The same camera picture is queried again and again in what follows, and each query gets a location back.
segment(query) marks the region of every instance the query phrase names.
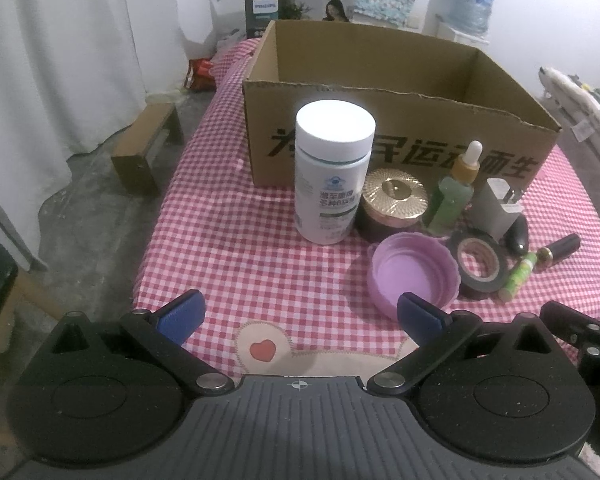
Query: green lip balm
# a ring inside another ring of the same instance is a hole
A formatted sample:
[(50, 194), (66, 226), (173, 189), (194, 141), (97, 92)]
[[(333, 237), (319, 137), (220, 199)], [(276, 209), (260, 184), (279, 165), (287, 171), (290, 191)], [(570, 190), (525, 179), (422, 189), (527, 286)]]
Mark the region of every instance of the green lip balm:
[(537, 262), (538, 257), (535, 253), (527, 253), (520, 263), (517, 264), (516, 268), (511, 271), (507, 283), (498, 291), (498, 297), (505, 303), (513, 300), (520, 287), (528, 280)]

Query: yellow dropper cap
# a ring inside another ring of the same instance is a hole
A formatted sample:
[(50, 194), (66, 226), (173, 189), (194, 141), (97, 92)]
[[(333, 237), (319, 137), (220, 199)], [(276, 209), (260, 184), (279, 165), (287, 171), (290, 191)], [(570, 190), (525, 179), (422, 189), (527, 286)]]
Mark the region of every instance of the yellow dropper cap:
[(478, 159), (482, 154), (482, 145), (478, 140), (472, 140), (466, 153), (458, 156), (451, 168), (451, 176), (463, 184), (471, 184), (480, 170)]

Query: white supplement bottle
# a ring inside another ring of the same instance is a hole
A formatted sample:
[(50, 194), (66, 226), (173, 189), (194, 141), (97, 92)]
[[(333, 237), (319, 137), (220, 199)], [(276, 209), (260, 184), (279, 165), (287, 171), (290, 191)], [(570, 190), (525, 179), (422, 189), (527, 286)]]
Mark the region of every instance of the white supplement bottle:
[(364, 108), (314, 101), (296, 115), (296, 228), (335, 244), (349, 233), (371, 157), (376, 121)]

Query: white power adapter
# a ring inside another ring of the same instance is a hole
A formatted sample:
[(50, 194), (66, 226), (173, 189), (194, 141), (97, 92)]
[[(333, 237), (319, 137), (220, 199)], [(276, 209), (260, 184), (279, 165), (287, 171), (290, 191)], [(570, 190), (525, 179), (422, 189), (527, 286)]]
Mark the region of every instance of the white power adapter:
[(516, 218), (522, 213), (519, 197), (503, 178), (488, 178), (486, 184), (472, 201), (469, 220), (476, 229), (484, 231), (499, 241)]

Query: wooden stool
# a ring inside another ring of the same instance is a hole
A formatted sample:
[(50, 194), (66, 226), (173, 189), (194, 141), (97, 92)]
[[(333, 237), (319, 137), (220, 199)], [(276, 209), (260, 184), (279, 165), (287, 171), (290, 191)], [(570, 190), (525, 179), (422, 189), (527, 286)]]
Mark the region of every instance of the wooden stool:
[(129, 193), (160, 194), (151, 164), (167, 138), (179, 144), (184, 142), (172, 103), (147, 105), (136, 121), (120, 134), (111, 161)]

